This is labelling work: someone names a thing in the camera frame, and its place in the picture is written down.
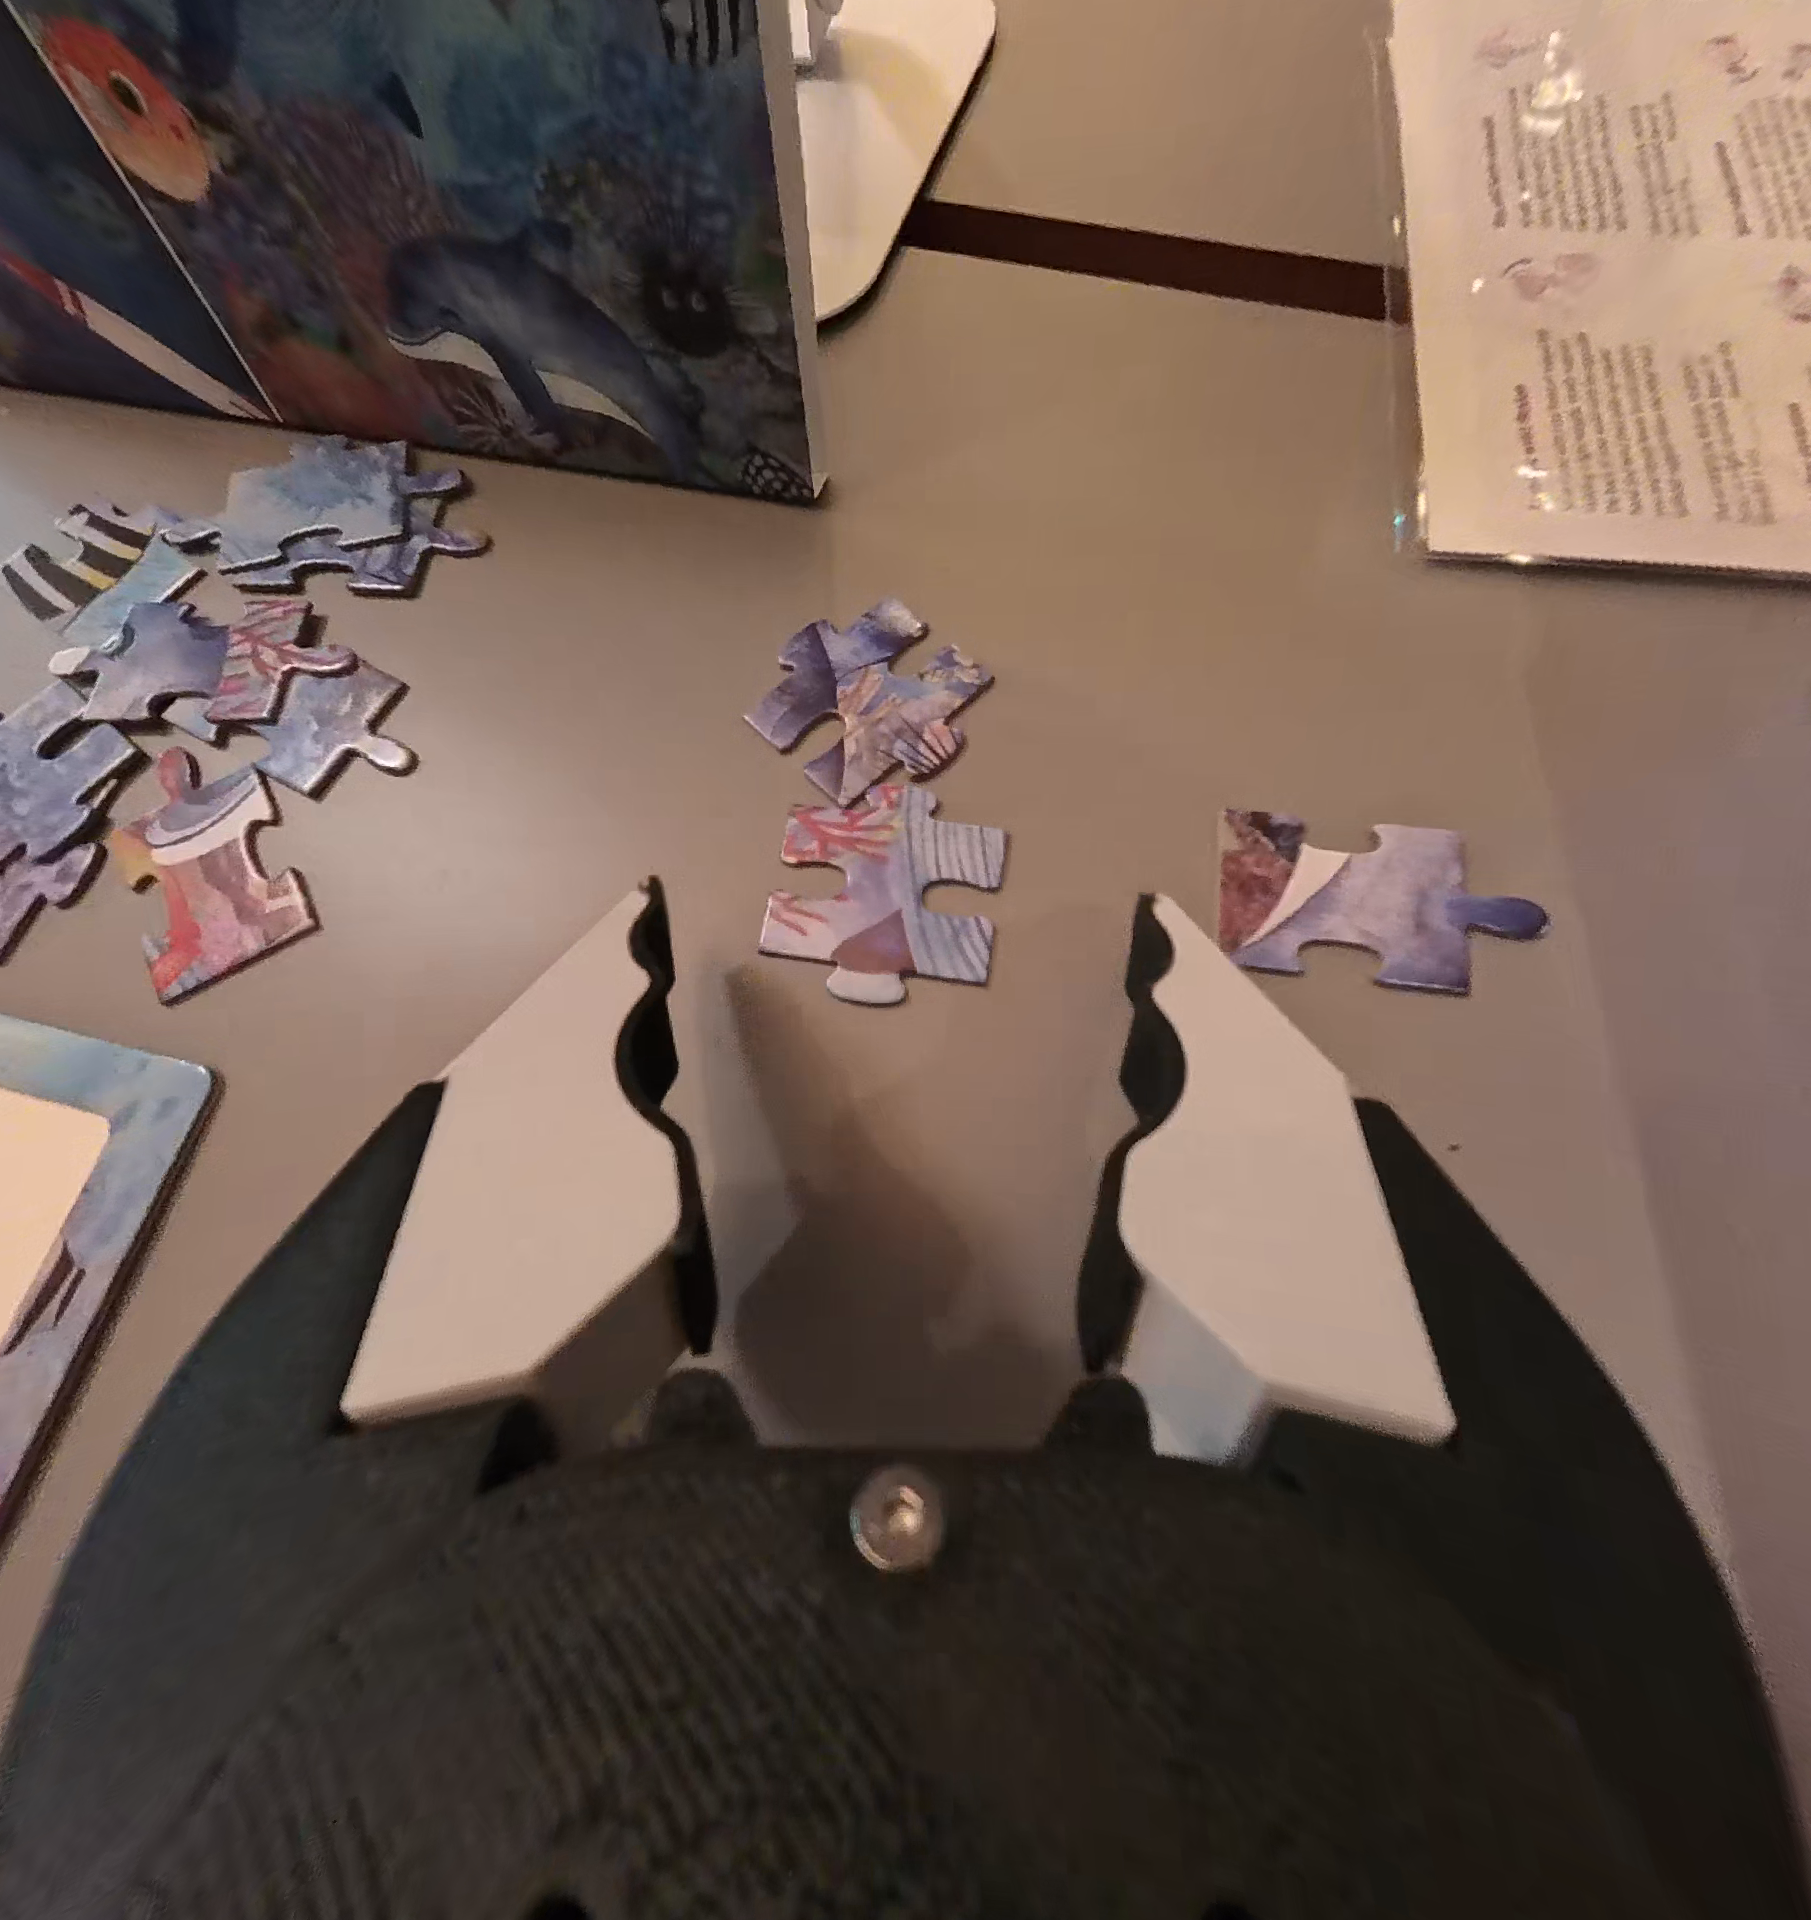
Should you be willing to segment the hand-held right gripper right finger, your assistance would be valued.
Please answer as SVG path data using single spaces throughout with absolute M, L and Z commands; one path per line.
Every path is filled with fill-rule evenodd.
M 1344 1076 L 1164 894 L 1136 895 L 1076 1273 L 1086 1376 L 1158 1458 L 1236 1468 L 1280 1413 L 1434 1448 L 1452 1408 Z

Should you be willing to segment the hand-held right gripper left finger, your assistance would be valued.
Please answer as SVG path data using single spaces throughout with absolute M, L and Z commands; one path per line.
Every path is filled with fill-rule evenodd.
M 523 1398 L 633 1423 L 709 1349 L 719 1286 L 677 1077 L 663 888 L 647 878 L 443 1070 L 341 1389 L 351 1423 Z

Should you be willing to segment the ocean jigsaw puzzle board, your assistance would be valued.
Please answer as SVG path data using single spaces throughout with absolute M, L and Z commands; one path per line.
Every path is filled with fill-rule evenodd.
M 215 1091 L 197 1064 L 0 1013 L 0 1549 Z

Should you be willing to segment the coral and striped puzzle piece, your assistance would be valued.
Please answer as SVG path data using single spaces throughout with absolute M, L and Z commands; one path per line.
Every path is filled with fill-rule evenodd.
M 793 870 L 833 870 L 829 895 L 773 889 L 757 934 L 765 958 L 825 969 L 831 997 L 869 1008 L 901 1004 L 907 982 L 988 982 L 994 923 L 924 904 L 928 889 L 988 894 L 1004 876 L 1000 828 L 944 821 L 930 791 L 879 782 L 849 806 L 797 804 L 777 856 Z

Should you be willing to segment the purple white tabbed puzzle piece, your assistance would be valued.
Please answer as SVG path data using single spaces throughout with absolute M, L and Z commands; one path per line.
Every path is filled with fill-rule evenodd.
M 1246 808 L 1216 815 L 1214 900 L 1214 939 L 1246 972 L 1294 978 L 1306 948 L 1350 948 L 1376 985 L 1426 996 L 1468 993 L 1472 935 L 1528 944 L 1548 926 L 1534 900 L 1468 892 L 1452 830 L 1380 824 L 1344 852 Z

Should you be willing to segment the purple blue puzzle piece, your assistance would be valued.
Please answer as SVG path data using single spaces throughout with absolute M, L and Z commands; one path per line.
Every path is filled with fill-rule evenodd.
M 745 724 L 775 752 L 791 752 L 805 731 L 837 712 L 841 688 L 871 666 L 891 666 L 926 632 L 893 595 L 843 628 L 827 617 L 807 624 L 779 648 L 779 677 L 745 712 Z

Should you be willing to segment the pink lined coral puzzle piece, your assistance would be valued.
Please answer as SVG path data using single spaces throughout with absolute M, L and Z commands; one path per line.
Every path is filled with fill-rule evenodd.
M 897 673 L 887 662 L 857 668 L 835 691 L 841 735 L 803 766 L 805 780 L 849 808 L 895 771 L 938 771 L 964 744 L 956 713 L 990 684 L 990 670 L 948 643 L 916 675 Z

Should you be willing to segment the pile of loose puzzle pieces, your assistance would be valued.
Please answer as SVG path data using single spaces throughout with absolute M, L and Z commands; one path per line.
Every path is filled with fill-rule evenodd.
M 403 777 L 417 755 L 385 728 L 405 684 L 299 587 L 411 600 L 429 561 L 485 552 L 445 522 L 467 488 L 403 442 L 323 437 L 235 472 L 207 515 L 85 501 L 55 523 L 63 548 L 0 565 L 57 639 L 45 684 L 0 710 L 0 965 L 105 864 L 157 898 L 163 1004 L 315 934 L 307 879 L 261 860 L 281 798 L 317 799 L 351 763 Z

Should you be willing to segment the printed sheet in clear sleeve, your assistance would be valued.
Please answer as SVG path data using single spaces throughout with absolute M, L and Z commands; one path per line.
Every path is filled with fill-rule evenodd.
M 1446 560 L 1811 579 L 1811 3 L 1394 3 Z

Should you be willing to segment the illustrated puzzle box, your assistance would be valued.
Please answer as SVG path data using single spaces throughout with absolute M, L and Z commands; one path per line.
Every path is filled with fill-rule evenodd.
M 811 503 L 783 3 L 0 1 L 0 384 Z

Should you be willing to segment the white stand base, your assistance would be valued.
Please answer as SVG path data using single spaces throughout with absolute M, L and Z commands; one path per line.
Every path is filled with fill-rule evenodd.
M 992 1 L 791 1 L 815 311 L 865 300 L 994 41 Z

